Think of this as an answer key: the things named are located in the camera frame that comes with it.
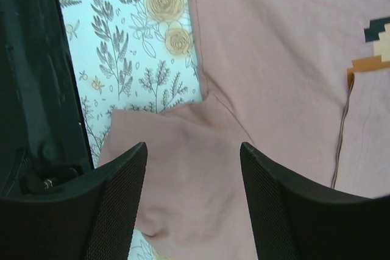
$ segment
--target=floral bedsheet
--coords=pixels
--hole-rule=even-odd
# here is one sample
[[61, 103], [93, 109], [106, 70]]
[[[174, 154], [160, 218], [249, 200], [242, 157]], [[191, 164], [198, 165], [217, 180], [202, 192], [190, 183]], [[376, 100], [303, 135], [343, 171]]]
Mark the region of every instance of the floral bedsheet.
[[[113, 109], [200, 101], [187, 0], [60, 0], [94, 164]], [[167, 259], [134, 231], [129, 259]]]

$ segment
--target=pink fabric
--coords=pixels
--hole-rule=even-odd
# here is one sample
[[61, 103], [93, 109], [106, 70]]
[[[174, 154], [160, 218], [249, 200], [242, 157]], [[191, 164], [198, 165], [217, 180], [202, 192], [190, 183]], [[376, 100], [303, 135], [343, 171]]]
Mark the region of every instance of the pink fabric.
[[389, 146], [390, 69], [356, 72], [344, 121], [336, 188], [365, 197], [389, 194]]
[[372, 55], [364, 28], [389, 16], [390, 6], [388, 0], [189, 4], [204, 101], [160, 115], [114, 111], [100, 162], [146, 141], [136, 228], [160, 253], [173, 260], [256, 259], [241, 143], [330, 186], [346, 69]]

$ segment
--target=bee print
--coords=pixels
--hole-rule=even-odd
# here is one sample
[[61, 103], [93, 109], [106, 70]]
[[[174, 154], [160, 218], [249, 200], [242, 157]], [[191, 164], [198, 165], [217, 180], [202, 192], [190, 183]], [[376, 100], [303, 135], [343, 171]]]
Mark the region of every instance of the bee print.
[[77, 38], [76, 31], [79, 28], [79, 25], [80, 25], [79, 19], [77, 20], [77, 22], [74, 26], [72, 26], [71, 24], [66, 25], [65, 29], [66, 29], [66, 33], [68, 33], [68, 35], [69, 35], [70, 41], [72, 40], [73, 36], [75, 36]]
[[95, 79], [92, 81], [92, 88], [94, 90], [97, 90], [100, 92], [100, 94], [102, 94], [102, 88], [104, 87], [104, 85], [102, 85], [101, 81], [98, 79], [97, 76], [95, 76]]
[[80, 74], [79, 80], [87, 80], [88, 79], [88, 75], [85, 73], [85, 70], [83, 70], [83, 72], [79, 72], [79, 74]]

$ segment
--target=leaf illustration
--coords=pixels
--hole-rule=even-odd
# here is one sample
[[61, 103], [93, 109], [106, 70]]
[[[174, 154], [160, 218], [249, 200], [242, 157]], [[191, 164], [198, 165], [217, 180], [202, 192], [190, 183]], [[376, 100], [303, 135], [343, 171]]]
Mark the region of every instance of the leaf illustration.
[[183, 94], [185, 94], [185, 93], [187, 93], [188, 92], [188, 87], [187, 86], [185, 86], [185, 87], [183, 87], [183, 88], [181, 88], [181, 89], [179, 89], [178, 91], [177, 91], [177, 93], [179, 94], [179, 95], [183, 95]]
[[144, 75], [145, 78], [138, 79], [138, 81], [140, 82], [144, 90], [147, 90], [149, 93], [151, 93], [153, 91], [153, 83], [154, 83], [153, 70], [150, 68], [146, 68]]
[[127, 62], [126, 58], [123, 59], [123, 71], [124, 71], [125, 75], [127, 75], [127, 76], [132, 75], [132, 71], [133, 71], [132, 62], [131, 61]]
[[125, 85], [123, 86], [123, 92], [127, 94], [127, 96], [130, 96], [130, 90], [132, 89], [132, 84], [133, 84], [133, 77], [130, 76], [130, 78], [127, 80]]
[[115, 26], [115, 33], [118, 36], [119, 43], [123, 42], [123, 30], [122, 32], [119, 31], [118, 26]]
[[148, 105], [144, 106], [144, 110], [147, 112], [156, 112], [156, 104], [154, 102], [149, 102]]
[[112, 57], [111, 53], [107, 52], [107, 63], [108, 63], [108, 67], [110, 69], [115, 69], [116, 68], [116, 64], [115, 64], [115, 60], [114, 58]]
[[140, 18], [147, 20], [147, 15], [146, 15], [146, 13], [144, 13], [144, 12], [137, 12], [137, 14], [138, 14], [138, 16], [139, 16]]
[[122, 84], [124, 83], [123, 70], [121, 70], [121, 71], [119, 72], [118, 82], [119, 82], [120, 85], [122, 85]]
[[168, 108], [173, 108], [173, 107], [176, 107], [176, 106], [179, 106], [179, 105], [182, 105], [182, 104], [185, 104], [185, 101], [183, 100], [183, 98], [179, 98], [177, 99], [172, 105], [170, 105]]
[[112, 115], [112, 111], [113, 110], [116, 110], [118, 109], [118, 107], [116, 105], [110, 105], [110, 107], [108, 108], [107, 112], [105, 112], [105, 114], [108, 116], [108, 117], [111, 117]]
[[81, 0], [60, 0], [60, 7], [64, 8], [72, 5], [78, 5], [81, 2], [82, 2]]
[[113, 19], [114, 19], [114, 8], [113, 8], [113, 6], [112, 6], [110, 1], [104, 1], [104, 13], [105, 13], [105, 17], [109, 21], [113, 21]]
[[110, 41], [110, 37], [107, 36], [106, 34], [99, 33], [99, 32], [97, 32], [97, 31], [95, 31], [95, 34], [96, 34], [99, 38], [103, 39], [103, 40], [106, 41], [106, 42]]
[[103, 25], [103, 28], [104, 28], [104, 32], [108, 35], [110, 29], [108, 28], [108, 25], [106, 22], [102, 22], [102, 25]]
[[100, 64], [99, 67], [102, 73], [106, 76], [106, 78], [109, 79], [113, 75], [113, 73], [108, 68], [104, 67], [102, 64]]
[[144, 252], [144, 256], [152, 256], [152, 249], [149, 244], [145, 243], [145, 241], [140, 240], [141, 248]]
[[127, 53], [127, 45], [129, 44], [129, 34], [126, 34], [126, 40], [123, 44], [122, 49], [119, 52], [118, 58], [120, 61], [123, 61], [124, 57], [126, 56]]
[[119, 36], [117, 33], [113, 33], [112, 35], [112, 45], [114, 46], [114, 50], [119, 52]]
[[97, 13], [98, 16], [100, 16], [101, 18], [104, 17], [104, 14], [102, 13], [102, 11], [101, 11], [100, 9], [97, 9], [97, 8], [96, 8], [95, 6], [93, 6], [92, 4], [91, 4], [91, 7], [92, 7], [93, 11]]
[[135, 30], [133, 33], [133, 37], [137, 40], [140, 40], [142, 37], [142, 32], [140, 30]]
[[102, 21], [100, 20], [100, 18], [98, 16], [94, 15], [93, 20], [94, 20], [94, 23], [91, 23], [91, 25], [93, 26], [93, 29], [97, 32], [104, 33], [104, 31], [102, 30]]
[[137, 27], [142, 28], [145, 26], [144, 21], [141, 18], [139, 18], [138, 16], [136, 16], [132, 13], [131, 17], [132, 17], [132, 20], [134, 22], [134, 25], [136, 25]]
[[143, 40], [142, 47], [144, 48], [147, 55], [149, 55], [152, 58], [156, 58], [156, 51], [154, 51], [153, 46], [146, 40]]
[[127, 109], [129, 110], [133, 110], [133, 111], [141, 111], [142, 108], [140, 106], [137, 106], [137, 105], [133, 105], [133, 104], [130, 104]]
[[108, 52], [108, 47], [106, 42], [103, 41], [100, 42], [100, 51], [102, 52], [102, 54], [106, 54]]
[[151, 34], [151, 30], [149, 28], [145, 31], [145, 37], [147, 39], [153, 39], [153, 36]]
[[154, 35], [156, 36], [157, 40], [160, 41], [160, 42], [165, 42], [165, 39], [164, 37], [160, 34], [159, 31], [154, 31]]
[[145, 256], [141, 255], [141, 254], [137, 254], [138, 256], [138, 260], [152, 260], [152, 258], [146, 258]]
[[192, 64], [192, 61], [193, 61], [193, 59], [191, 58], [191, 56], [185, 57], [185, 67], [189, 68]]
[[157, 85], [165, 85], [168, 81], [169, 74], [171, 70], [166, 67], [166, 61], [160, 60], [155, 76], [155, 80], [157, 81]]
[[140, 1], [135, 4], [137, 12], [145, 14], [145, 6]]
[[105, 57], [103, 56], [103, 54], [100, 52], [98, 47], [96, 47], [96, 53], [97, 53], [97, 56], [99, 57], [100, 61], [103, 64], [105, 64], [107, 61], [106, 61]]
[[161, 104], [163, 104], [164, 109], [168, 106], [169, 104], [169, 91], [167, 89], [164, 90], [163, 94], [163, 99], [161, 101]]
[[172, 87], [171, 87], [171, 94], [172, 94], [172, 97], [176, 96], [177, 94], [177, 90], [179, 88], [179, 78], [180, 78], [180, 75], [181, 73], [178, 72], [176, 75], [175, 75], [175, 78], [172, 82]]

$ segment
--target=rose print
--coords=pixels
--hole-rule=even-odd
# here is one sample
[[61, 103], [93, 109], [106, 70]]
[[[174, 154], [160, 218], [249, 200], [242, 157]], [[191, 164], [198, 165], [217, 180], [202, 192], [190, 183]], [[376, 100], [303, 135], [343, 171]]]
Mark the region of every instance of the rose print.
[[172, 55], [188, 55], [193, 41], [190, 33], [183, 28], [168, 29], [165, 33], [165, 46]]
[[146, 0], [146, 10], [158, 23], [180, 19], [185, 9], [185, 0]]

